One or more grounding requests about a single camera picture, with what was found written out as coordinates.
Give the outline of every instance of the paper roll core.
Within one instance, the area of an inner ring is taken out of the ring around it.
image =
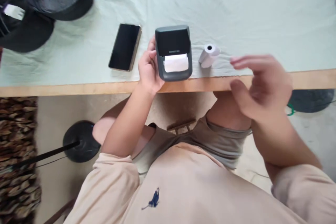
[[[206,44],[198,62],[201,64],[202,68],[208,68],[213,64],[216,58],[218,58],[220,53],[220,49],[214,44]]]

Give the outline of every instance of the black pole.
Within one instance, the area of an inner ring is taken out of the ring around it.
[[[54,155],[56,155],[58,153],[61,153],[61,152],[65,151],[65,150],[69,150],[69,149],[71,149],[73,147],[78,146],[79,143],[80,143],[80,141],[76,141],[76,142],[70,143],[68,145],[65,145],[65,146],[63,146],[61,148],[58,148],[58,149],[55,149],[55,150],[43,153],[43,154],[38,155],[36,157],[32,157],[32,158],[24,160],[24,161],[22,161],[20,163],[14,164],[14,165],[12,165],[12,169],[11,169],[10,172],[12,172],[14,170],[17,170],[17,169],[20,169],[22,166],[30,165],[30,164],[33,164],[33,163],[37,163],[38,161],[41,161],[43,159],[49,158],[51,156],[54,156]]]

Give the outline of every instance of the sweatshirt sleeve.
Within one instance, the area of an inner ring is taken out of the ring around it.
[[[277,176],[272,193],[309,224],[336,223],[336,184],[314,166],[284,169]]]
[[[64,223],[119,223],[138,186],[131,156],[100,153]]]

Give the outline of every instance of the gray shorts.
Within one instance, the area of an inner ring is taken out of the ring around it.
[[[152,163],[162,153],[180,142],[199,146],[225,167],[235,169],[243,152],[245,138],[251,132],[250,129],[237,131],[217,126],[207,122],[205,116],[198,120],[193,130],[181,135],[163,130],[155,124],[150,126],[156,128],[153,137],[133,159],[140,177],[147,174]]]

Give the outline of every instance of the black round base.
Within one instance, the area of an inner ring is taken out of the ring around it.
[[[334,99],[334,89],[293,90],[289,103],[298,112],[314,113],[329,106]]]
[[[79,141],[77,146],[64,151],[71,161],[84,163],[98,153],[100,144],[92,136],[93,126],[94,124],[90,121],[79,121],[65,133],[63,146]]]

